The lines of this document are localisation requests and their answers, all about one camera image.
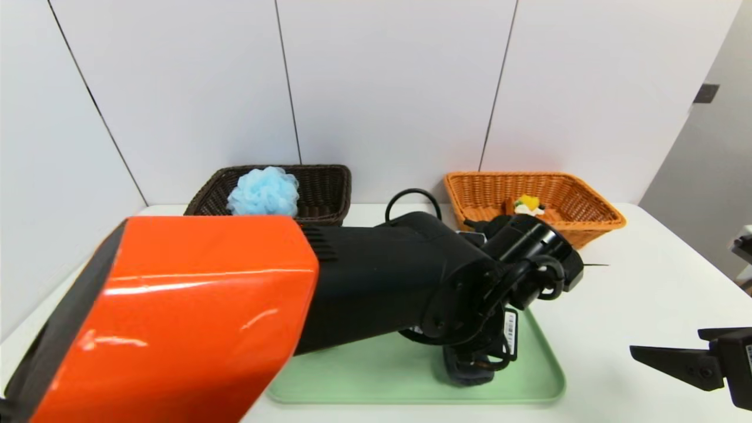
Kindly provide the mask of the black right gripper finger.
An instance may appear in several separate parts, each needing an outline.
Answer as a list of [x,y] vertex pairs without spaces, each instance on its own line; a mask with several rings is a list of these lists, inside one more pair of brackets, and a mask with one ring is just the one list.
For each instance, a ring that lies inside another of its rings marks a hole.
[[697,330],[701,340],[711,342],[722,337],[731,337],[731,335],[750,335],[751,327],[730,327],[730,328],[704,328]]
[[703,391],[725,387],[720,361],[706,349],[629,346],[632,358]]

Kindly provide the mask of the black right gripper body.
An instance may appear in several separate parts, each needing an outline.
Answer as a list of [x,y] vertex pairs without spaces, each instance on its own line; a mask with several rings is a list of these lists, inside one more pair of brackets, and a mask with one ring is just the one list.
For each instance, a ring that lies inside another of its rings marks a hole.
[[711,350],[719,361],[731,401],[741,409],[751,410],[751,337],[722,335],[711,341]]

